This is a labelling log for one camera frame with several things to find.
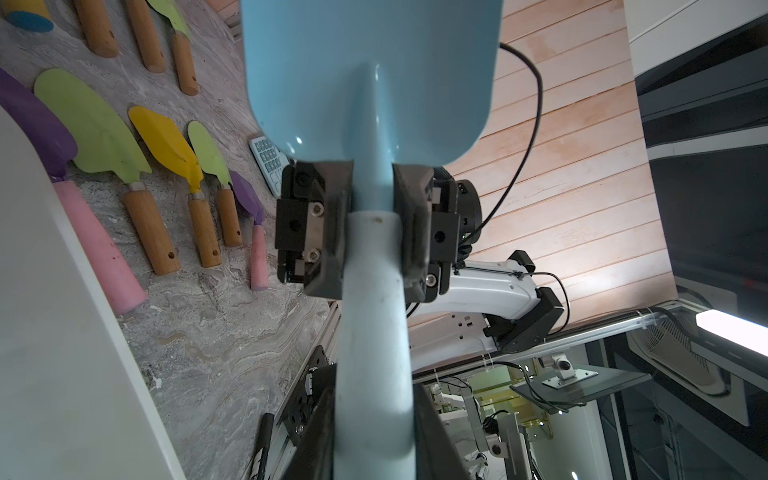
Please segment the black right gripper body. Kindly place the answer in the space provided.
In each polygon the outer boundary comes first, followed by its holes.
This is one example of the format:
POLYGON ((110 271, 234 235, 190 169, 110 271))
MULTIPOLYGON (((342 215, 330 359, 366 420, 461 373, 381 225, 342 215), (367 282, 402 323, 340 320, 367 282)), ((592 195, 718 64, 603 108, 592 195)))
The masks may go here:
MULTIPOLYGON (((310 175, 302 163, 284 168, 282 191, 277 200, 275 247, 278 251, 277 277, 283 283, 304 288, 305 235, 310 175)), ((430 261, 426 276, 426 298, 434 301, 447 293, 450 272, 464 265, 471 245, 478 238, 482 211, 475 187, 468 180, 454 179, 444 168, 435 167, 432 184, 430 261)))

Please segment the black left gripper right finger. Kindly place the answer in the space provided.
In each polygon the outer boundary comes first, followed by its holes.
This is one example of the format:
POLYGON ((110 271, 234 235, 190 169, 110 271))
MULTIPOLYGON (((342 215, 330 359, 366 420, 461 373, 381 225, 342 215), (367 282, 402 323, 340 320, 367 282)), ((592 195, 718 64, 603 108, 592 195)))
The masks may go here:
POLYGON ((427 390, 413 386, 417 480, 466 480, 469 478, 427 390))

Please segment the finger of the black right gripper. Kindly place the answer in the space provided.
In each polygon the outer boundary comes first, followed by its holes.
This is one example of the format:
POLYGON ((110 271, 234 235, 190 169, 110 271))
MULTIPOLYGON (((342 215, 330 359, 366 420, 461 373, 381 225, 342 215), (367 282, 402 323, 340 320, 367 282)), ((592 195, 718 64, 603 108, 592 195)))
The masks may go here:
POLYGON ((434 169, 394 164, 393 173, 394 208, 402 226, 401 272, 405 301, 419 303, 426 298, 434 169))
POLYGON ((351 162, 302 163, 302 172, 310 175, 303 282, 312 297, 342 298, 352 170, 351 162))

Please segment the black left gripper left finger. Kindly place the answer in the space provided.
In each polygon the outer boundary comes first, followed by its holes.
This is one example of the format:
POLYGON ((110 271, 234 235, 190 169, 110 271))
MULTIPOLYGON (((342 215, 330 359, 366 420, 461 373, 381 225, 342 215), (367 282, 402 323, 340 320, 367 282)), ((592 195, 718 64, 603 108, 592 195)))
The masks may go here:
POLYGON ((334 464, 335 388, 323 391, 283 480, 331 480, 334 464))

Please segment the purple shovel pink handle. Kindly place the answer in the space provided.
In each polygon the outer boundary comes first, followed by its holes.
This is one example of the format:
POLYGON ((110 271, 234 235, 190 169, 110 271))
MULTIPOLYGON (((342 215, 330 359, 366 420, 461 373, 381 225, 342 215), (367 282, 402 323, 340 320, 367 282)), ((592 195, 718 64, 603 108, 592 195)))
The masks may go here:
POLYGON ((269 287, 263 205, 253 186, 243 176, 231 170, 230 177, 236 201, 253 219, 250 287, 253 291, 263 291, 269 287))

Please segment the green shovel blue handle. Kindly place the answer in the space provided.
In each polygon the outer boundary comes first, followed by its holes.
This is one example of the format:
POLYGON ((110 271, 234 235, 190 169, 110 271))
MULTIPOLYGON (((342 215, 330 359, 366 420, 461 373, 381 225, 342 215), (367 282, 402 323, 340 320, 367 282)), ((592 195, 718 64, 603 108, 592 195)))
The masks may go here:
POLYGON ((245 1, 246 85, 291 158, 352 164, 334 408, 337 479, 417 472, 398 164, 443 166, 490 112, 498 1, 245 1))

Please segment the green trowel wooden handle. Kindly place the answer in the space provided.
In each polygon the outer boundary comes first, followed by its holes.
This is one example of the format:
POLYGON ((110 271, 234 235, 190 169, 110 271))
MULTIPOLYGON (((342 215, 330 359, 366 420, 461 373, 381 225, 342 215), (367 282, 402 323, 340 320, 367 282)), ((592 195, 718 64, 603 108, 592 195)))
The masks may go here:
POLYGON ((239 247, 243 240, 231 176, 218 144, 208 129, 197 120, 188 123, 187 135, 202 171, 215 176, 219 182, 216 202, 224 244, 227 247, 239 247))

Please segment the yellow shovel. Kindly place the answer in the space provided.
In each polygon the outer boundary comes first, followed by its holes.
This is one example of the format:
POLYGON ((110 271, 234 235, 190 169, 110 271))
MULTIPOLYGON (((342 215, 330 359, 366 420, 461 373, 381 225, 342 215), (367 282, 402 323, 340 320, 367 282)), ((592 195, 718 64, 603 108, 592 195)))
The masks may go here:
POLYGON ((131 107, 128 115, 154 158, 188 184, 188 208, 201 265, 220 265, 221 248, 210 205, 201 188, 203 172, 191 146, 174 121, 164 115, 143 106, 131 107))

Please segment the green shovel wooden handle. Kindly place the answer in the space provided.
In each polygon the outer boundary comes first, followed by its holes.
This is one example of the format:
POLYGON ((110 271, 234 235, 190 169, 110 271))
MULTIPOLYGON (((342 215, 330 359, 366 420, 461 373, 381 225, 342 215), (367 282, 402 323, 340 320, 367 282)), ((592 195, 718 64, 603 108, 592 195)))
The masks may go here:
POLYGON ((89 49, 103 58, 119 55, 117 41, 103 0, 74 0, 74 6, 89 49))
POLYGON ((191 53, 189 29, 184 16, 174 0, 148 0, 148 3, 170 22, 174 30, 172 53, 180 90, 187 96, 196 96, 199 93, 199 85, 191 53))
POLYGON ((125 3, 145 68, 152 73, 163 73, 166 60, 148 3, 145 0, 126 0, 125 3))

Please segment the large green shovel blade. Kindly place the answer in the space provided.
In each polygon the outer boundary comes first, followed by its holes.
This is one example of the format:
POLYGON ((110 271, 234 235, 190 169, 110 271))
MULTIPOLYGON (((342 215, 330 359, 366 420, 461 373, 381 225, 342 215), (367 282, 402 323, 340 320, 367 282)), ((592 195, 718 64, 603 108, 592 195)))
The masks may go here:
POLYGON ((152 169, 123 119, 101 95, 63 69, 41 73, 33 92, 76 140, 77 168, 85 173, 113 173, 127 185, 122 201, 154 273, 163 276, 178 271, 175 246, 141 179, 152 169))

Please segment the white plastic storage box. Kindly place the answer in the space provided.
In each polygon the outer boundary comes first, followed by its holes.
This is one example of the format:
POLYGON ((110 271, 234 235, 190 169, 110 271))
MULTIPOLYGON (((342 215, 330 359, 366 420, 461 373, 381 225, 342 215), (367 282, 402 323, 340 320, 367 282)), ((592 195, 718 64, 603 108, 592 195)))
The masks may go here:
POLYGON ((8 114, 1 117, 1 475, 184 475, 53 186, 8 114))

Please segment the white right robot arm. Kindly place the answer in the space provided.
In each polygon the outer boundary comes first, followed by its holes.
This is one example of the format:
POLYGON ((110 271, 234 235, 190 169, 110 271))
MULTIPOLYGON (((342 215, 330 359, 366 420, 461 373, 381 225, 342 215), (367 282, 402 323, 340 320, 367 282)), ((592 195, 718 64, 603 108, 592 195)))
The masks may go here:
MULTIPOLYGON (((297 162, 282 171, 277 276, 302 285, 311 297, 342 297, 352 169, 349 162, 297 162)), ((482 216, 471 182, 441 167, 393 170, 404 235, 402 307, 427 319, 409 328, 412 369, 542 344, 564 307, 550 288, 534 283, 536 267, 523 250, 505 261, 469 260, 472 244, 463 238, 479 238, 482 216)))

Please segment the light blue calculator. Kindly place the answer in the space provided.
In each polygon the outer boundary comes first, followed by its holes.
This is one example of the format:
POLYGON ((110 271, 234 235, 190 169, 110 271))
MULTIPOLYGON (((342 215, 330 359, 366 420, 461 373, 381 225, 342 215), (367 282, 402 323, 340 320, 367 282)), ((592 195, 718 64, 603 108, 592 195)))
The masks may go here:
POLYGON ((248 146, 270 192, 275 198, 281 195, 282 171, 290 164, 288 157, 266 136, 252 138, 248 146))

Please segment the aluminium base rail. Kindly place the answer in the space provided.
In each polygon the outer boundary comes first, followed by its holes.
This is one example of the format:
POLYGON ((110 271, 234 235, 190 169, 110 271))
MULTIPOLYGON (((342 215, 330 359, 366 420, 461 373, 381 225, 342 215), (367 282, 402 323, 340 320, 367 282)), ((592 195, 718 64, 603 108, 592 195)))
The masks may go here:
MULTIPOLYGON (((579 341, 582 337, 580 335, 584 336, 587 334, 597 334, 602 332, 605 329, 608 329, 608 327, 619 327, 623 325, 624 323, 629 322, 630 320, 637 320, 640 321, 643 318, 648 317, 646 320, 647 322, 643 323, 640 322, 641 325, 639 325, 639 329, 649 332, 651 326, 658 326, 662 321, 668 320, 676 327, 682 327, 683 332, 683 338, 690 339, 690 336, 687 336, 686 334, 689 333, 688 330, 691 330, 690 328, 686 330, 686 327, 682 325, 682 323, 679 321, 680 318, 674 315, 674 312, 668 309, 664 309, 660 306, 652 307, 647 309, 648 314, 635 316, 635 317, 629 317, 629 316, 619 316, 621 318, 617 318, 615 322, 607 322, 604 321, 601 324, 599 324, 597 327, 594 328, 581 328, 576 329, 572 332, 566 332, 569 333, 568 335, 555 335, 554 340, 552 341, 545 341, 543 343, 540 343, 539 345, 535 345, 533 348, 521 351, 521 352, 515 352, 512 354, 498 354, 496 356, 490 355, 490 358, 485 358, 485 361, 488 366, 506 366, 506 367, 512 367, 512 357, 515 357, 516 359, 520 360, 530 360, 533 358, 544 358, 546 356, 550 356, 554 358, 555 353, 559 353, 560 351, 566 350, 566 348, 569 348, 571 345, 570 341, 576 340, 579 341)), ((589 339, 584 336, 584 341, 587 340, 591 341, 596 338, 590 337, 589 339)), ((331 364, 329 363, 325 351, 322 346, 317 346, 313 350, 312 354, 308 358, 308 363, 305 366, 303 373, 300 377, 298 377, 298 381, 296 382, 296 385, 294 386, 293 390, 291 391, 291 394, 288 396, 288 399, 284 402, 284 406, 281 407, 281 410, 279 412, 279 416, 275 417, 273 414, 265 413, 262 416, 262 419, 260 420, 259 424, 259 430, 257 432, 257 436, 255 439, 255 446, 254 451, 251 455, 250 464, 248 466, 247 473, 247 479, 282 479, 283 473, 285 469, 287 468, 292 456, 294 455, 300 440, 303 438, 305 429, 307 428, 311 416, 313 415, 314 410, 317 407, 317 404, 320 400, 321 395, 323 394, 323 391, 326 388, 334 387, 336 386, 336 373, 337 373, 337 364, 331 364), (273 459, 273 463, 269 463, 269 455, 270 451, 274 450, 277 452, 277 447, 275 446, 273 448, 273 445, 277 445, 276 440, 274 440, 277 436, 277 434, 274 433, 274 430, 280 431, 280 429, 285 430, 287 433, 284 435, 284 445, 280 447, 282 450, 279 455, 277 453, 275 454, 275 458, 273 459)), ((434 373, 434 375, 437 375, 436 378, 432 378, 432 380, 422 380, 422 381, 416 381, 413 383, 412 386, 416 384, 422 385, 428 392, 428 389, 426 386, 432 383, 441 383, 440 376, 438 373, 434 373)), ((525 373, 525 375, 528 375, 528 380, 524 380, 524 386, 528 389, 527 392, 529 392, 531 395, 530 398, 533 400, 530 400, 534 403, 538 402, 542 405, 547 405, 547 402, 553 405, 552 408, 560 406, 566 406, 567 408, 576 407, 581 404, 585 404, 588 401, 592 401, 597 398, 601 398, 603 396, 613 394, 615 392, 618 392, 620 390, 623 390, 625 388, 629 388, 629 386, 634 386, 635 384, 639 384, 640 380, 626 380, 619 383, 616 383, 614 381, 614 386, 608 386, 608 383, 603 382, 606 386, 605 387, 599 387, 598 393, 592 395, 589 400, 587 400, 587 395, 584 393, 582 397, 582 400, 563 400, 563 401, 556 401, 556 400, 536 400, 534 397, 536 395, 539 395, 540 392, 536 390, 535 386, 531 386, 534 383, 533 377, 531 377, 528 373, 525 373)), ((414 426, 414 448, 415 448, 415 426, 414 426)), ((416 448, 414 450, 415 452, 415 476, 413 479, 416 479, 416 448)))

